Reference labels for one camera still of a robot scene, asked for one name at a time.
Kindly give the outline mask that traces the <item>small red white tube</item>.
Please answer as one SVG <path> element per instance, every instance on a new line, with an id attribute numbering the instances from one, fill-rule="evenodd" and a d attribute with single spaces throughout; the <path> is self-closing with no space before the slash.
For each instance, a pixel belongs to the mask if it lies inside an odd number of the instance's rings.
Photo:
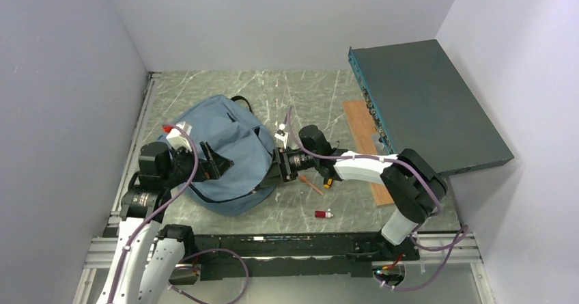
<path id="1" fill-rule="evenodd" d="M 333 218 L 333 214 L 330 211 L 316 210 L 314 217 L 318 219 L 330 219 Z"/>

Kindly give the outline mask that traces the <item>orange pencil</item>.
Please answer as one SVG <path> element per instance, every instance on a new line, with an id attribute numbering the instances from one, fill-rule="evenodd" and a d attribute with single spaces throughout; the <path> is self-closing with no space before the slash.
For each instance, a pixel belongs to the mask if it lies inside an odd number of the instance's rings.
<path id="1" fill-rule="evenodd" d="M 324 195 L 323 190 L 321 190 L 319 187 L 317 187 L 316 185 L 314 185 L 314 183 L 312 183 L 312 181 L 310 181 L 306 176 L 304 175 L 299 175 L 298 178 L 304 182 L 305 184 L 307 184 L 308 186 L 310 186 L 316 193 L 320 194 L 321 196 Z"/>

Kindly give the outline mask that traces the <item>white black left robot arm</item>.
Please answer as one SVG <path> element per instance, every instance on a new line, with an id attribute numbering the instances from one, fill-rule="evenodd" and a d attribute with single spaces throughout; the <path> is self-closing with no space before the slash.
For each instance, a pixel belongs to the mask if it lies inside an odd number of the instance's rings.
<path id="1" fill-rule="evenodd" d="M 163 225 L 177 187 L 189 179 L 217 180 L 234 162 L 206 142 L 202 155 L 156 141 L 141 148 L 139 169 L 121 200 L 118 241 L 98 303 L 157 303 L 180 263 L 191 261 L 197 246 L 191 227 Z"/>

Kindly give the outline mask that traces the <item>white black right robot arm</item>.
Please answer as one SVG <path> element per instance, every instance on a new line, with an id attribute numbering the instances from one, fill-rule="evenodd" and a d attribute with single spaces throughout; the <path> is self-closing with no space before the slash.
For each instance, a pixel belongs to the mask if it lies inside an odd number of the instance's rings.
<path id="1" fill-rule="evenodd" d="M 298 149 L 274 149 L 272 164 L 262 181 L 264 186 L 295 180 L 300 171 L 314 169 L 327 183 L 358 180 L 386 187 L 395 211 L 376 241 L 376 250 L 385 260 L 400 254 L 403 241 L 430 217 L 442 212 L 441 201 L 448 185 L 414 150 L 386 156 L 355 153 L 330 145 L 315 125 L 294 134 L 283 124 L 275 136 L 293 137 L 298 140 Z"/>

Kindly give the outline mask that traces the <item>blue student backpack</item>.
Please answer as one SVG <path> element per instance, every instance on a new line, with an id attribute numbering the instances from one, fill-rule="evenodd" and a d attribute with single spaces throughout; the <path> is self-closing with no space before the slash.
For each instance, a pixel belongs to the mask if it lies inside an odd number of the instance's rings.
<path id="1" fill-rule="evenodd" d="M 275 141 L 263 123 L 235 98 L 215 95 L 196 103 L 176 118 L 190 125 L 199 160 L 206 161 L 201 143 L 232 162 L 217 180 L 193 181 L 183 195 L 204 208 L 238 216 L 265 200 L 273 186 L 262 186 L 273 162 Z"/>

